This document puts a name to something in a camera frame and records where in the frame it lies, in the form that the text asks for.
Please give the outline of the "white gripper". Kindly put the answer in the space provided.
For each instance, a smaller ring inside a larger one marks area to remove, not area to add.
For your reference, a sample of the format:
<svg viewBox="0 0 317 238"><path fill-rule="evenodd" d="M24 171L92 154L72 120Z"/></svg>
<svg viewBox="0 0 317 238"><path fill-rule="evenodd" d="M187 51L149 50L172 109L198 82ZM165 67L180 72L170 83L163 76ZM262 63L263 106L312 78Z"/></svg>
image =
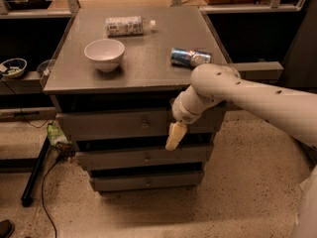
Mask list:
<svg viewBox="0 0 317 238"><path fill-rule="evenodd" d="M179 97L170 100L172 117L176 121L169 125L168 137L165 148L168 151L173 151L177 148L180 141L187 132L187 126L195 123L200 117L200 114L192 114L186 110Z"/></svg>

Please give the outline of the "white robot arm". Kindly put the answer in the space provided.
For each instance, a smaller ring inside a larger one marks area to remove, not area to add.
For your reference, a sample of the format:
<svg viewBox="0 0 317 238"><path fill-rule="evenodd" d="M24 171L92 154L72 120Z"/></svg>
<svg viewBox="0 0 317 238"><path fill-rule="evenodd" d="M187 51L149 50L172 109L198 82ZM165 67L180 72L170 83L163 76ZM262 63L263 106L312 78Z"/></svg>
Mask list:
<svg viewBox="0 0 317 238"><path fill-rule="evenodd" d="M173 151L187 126L205 110L229 101L270 125L317 148L317 94L242 79L233 67L204 63L191 73L190 85L172 102L172 116L165 148Z"/></svg>

